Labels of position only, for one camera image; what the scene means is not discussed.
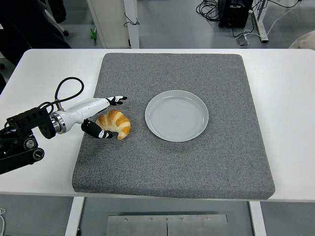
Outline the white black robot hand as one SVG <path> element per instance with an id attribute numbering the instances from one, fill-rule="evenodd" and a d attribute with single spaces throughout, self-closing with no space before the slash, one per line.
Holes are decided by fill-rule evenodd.
<path id="1" fill-rule="evenodd" d="M 51 114 L 51 118 L 55 118 L 58 124 L 56 132 L 63 134 L 68 132 L 74 124 L 80 124 L 81 129 L 92 137 L 99 139 L 112 138 L 111 132 L 104 131 L 95 122 L 88 120 L 88 118 L 104 111 L 108 106 L 121 105 L 125 96 L 113 96 L 108 98 L 90 98 L 68 109 L 67 111 L 57 111 Z"/>

